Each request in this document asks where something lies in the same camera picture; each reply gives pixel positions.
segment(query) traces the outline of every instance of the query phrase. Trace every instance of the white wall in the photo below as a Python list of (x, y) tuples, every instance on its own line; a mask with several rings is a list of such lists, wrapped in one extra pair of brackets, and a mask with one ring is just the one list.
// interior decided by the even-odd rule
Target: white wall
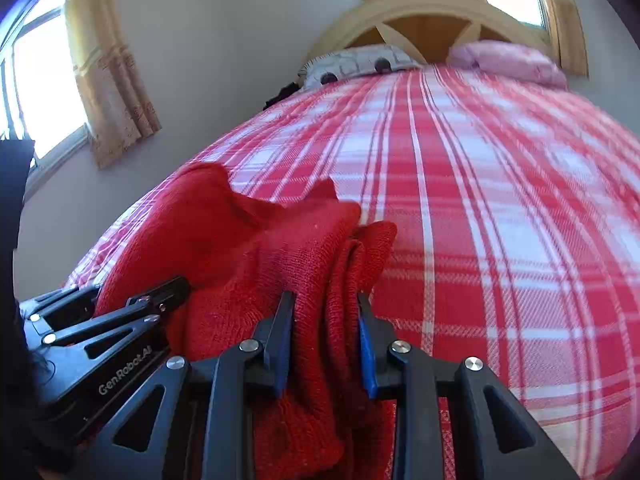
[[(606, 0), (576, 0), (591, 80), (572, 88), (640, 134), (640, 52)], [(295, 78), (320, 34), (360, 0), (117, 0), (162, 130), (98, 171), (87, 148), (26, 203), (15, 257), (25, 299), (57, 287), (133, 202)]]
[(640, 50), (607, 0), (575, 3), (584, 29), (590, 77), (571, 77), (569, 85), (640, 135)]

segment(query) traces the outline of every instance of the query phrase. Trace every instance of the wooden headboard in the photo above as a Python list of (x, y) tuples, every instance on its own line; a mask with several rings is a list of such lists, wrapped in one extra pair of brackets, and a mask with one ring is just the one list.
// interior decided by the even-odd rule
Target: wooden headboard
[(482, 0), (366, 0), (351, 9), (313, 46), (307, 60), (336, 50), (388, 43), (420, 62), (447, 59), (454, 44), (499, 40), (550, 55), (534, 28)]

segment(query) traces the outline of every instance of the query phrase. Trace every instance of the checkered bedspread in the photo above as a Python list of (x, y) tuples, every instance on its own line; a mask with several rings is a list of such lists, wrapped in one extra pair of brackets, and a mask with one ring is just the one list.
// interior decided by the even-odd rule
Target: checkered bedspread
[[(195, 157), (290, 203), (331, 177), (398, 226), (373, 307), (433, 355), (487, 362), (584, 478), (640, 428), (640, 143), (585, 99), (443, 67), (300, 92)], [(101, 282), (155, 198), (68, 283)]]

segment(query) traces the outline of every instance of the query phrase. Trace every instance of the arched headboard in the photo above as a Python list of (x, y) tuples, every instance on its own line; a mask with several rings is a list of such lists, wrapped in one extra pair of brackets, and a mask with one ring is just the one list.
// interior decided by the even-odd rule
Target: arched headboard
[(366, 0), (320, 37), (307, 60), (388, 43), (417, 61), (444, 62), (454, 44), (476, 40), (524, 44), (550, 55), (550, 47), (533, 28), (482, 0)]

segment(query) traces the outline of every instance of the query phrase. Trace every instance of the red knit garment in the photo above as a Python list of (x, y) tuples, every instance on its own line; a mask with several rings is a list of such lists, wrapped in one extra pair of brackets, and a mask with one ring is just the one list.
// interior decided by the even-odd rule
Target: red knit garment
[(173, 352), (215, 355), (249, 337), (284, 290), (296, 293), (289, 383), (254, 410), (259, 480), (385, 477), (393, 439), (388, 402), (362, 388), (356, 293), (382, 272), (396, 226), (359, 227), (360, 206), (331, 180), (291, 206), (233, 192), (225, 169), (182, 168), (109, 274), (97, 314), (177, 275), (190, 298), (172, 314)]

